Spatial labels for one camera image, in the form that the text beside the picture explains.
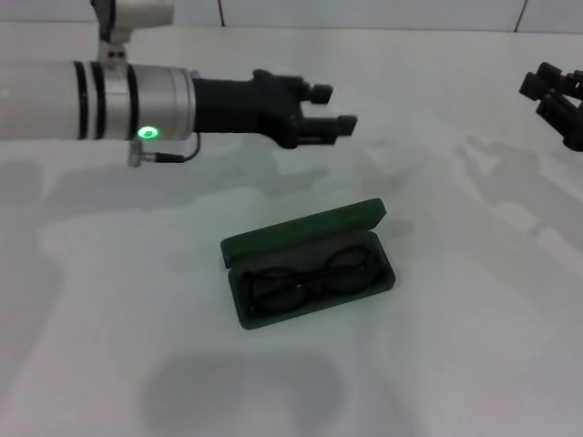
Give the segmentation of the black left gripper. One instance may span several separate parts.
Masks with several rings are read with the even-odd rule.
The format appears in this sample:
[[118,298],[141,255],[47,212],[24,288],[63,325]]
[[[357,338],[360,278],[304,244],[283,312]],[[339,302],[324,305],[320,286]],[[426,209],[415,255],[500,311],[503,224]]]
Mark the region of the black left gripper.
[[278,146],[332,146],[350,137],[358,117],[305,117],[301,102],[327,105],[333,87],[310,85],[300,76],[257,69],[247,81],[194,78],[196,133],[258,134]]

